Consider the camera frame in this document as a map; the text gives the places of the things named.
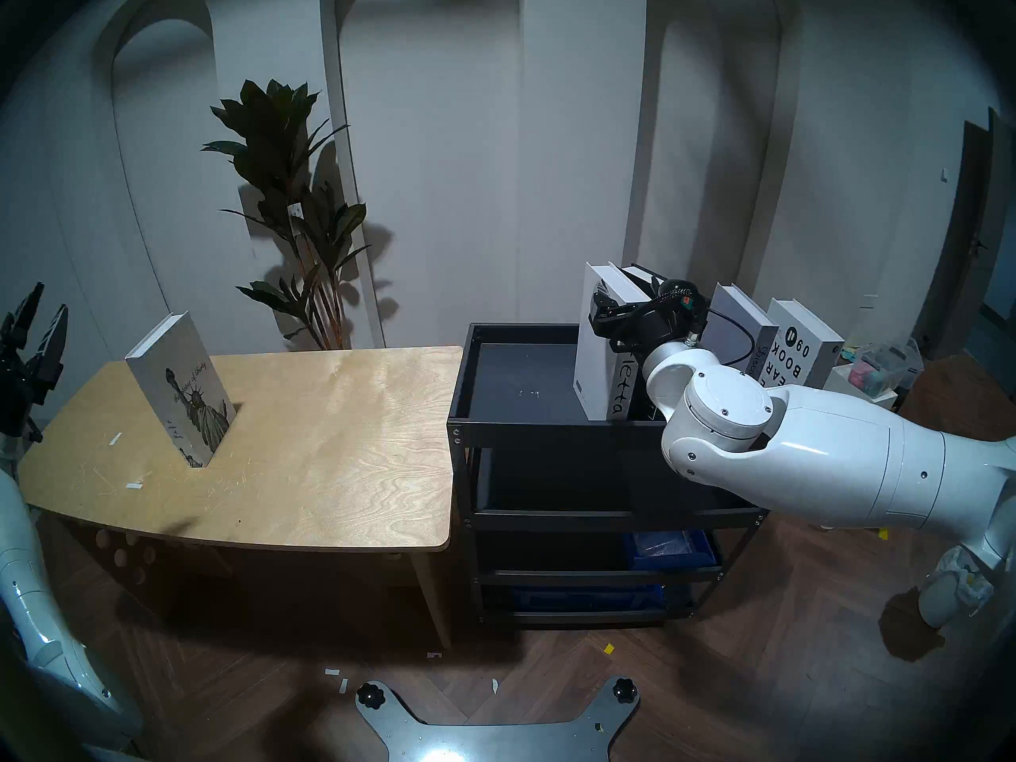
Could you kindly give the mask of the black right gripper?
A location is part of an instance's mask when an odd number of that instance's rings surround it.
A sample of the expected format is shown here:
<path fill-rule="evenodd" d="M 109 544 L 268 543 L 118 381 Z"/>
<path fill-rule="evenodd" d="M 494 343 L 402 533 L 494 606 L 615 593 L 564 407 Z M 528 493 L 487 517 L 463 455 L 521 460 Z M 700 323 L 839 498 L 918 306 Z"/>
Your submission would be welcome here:
<path fill-rule="evenodd" d="M 611 287 L 596 285 L 589 325 L 597 337 L 620 337 L 626 327 L 626 348 L 650 354 L 664 343 L 678 341 L 695 346 L 707 325 L 708 298 L 702 294 L 661 294 L 641 307 Z"/>

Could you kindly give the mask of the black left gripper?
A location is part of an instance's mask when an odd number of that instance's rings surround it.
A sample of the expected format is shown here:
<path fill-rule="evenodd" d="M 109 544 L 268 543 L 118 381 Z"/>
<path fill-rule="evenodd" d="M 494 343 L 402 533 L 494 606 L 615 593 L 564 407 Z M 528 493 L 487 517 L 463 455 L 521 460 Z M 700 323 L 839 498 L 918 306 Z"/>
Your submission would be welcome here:
<path fill-rule="evenodd" d="M 36 283 L 14 312 L 7 313 L 2 323 L 1 350 L 1 433 L 7 437 L 27 437 L 33 443 L 43 441 L 43 434 L 31 419 L 31 407 L 42 404 L 47 390 L 54 389 L 63 372 L 69 310 L 59 306 L 43 340 L 31 359 L 22 361 L 19 352 L 27 345 L 33 319 L 45 290 Z"/>

